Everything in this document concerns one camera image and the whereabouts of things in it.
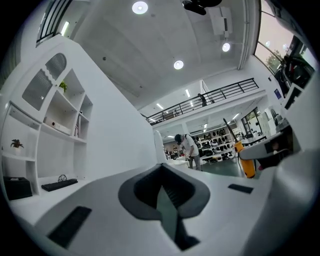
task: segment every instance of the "ceiling camera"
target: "ceiling camera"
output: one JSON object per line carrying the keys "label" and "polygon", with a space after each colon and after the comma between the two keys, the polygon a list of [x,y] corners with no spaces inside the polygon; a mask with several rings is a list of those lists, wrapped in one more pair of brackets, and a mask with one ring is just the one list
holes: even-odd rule
{"label": "ceiling camera", "polygon": [[222,0],[185,0],[182,2],[184,9],[200,15],[206,15],[206,7],[214,7]]}

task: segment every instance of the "black speaker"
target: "black speaker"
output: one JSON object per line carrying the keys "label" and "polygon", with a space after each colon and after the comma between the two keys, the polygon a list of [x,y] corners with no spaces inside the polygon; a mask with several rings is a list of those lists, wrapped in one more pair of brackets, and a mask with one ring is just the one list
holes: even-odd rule
{"label": "black speaker", "polygon": [[29,180],[24,177],[3,177],[6,195],[9,200],[32,197]]}

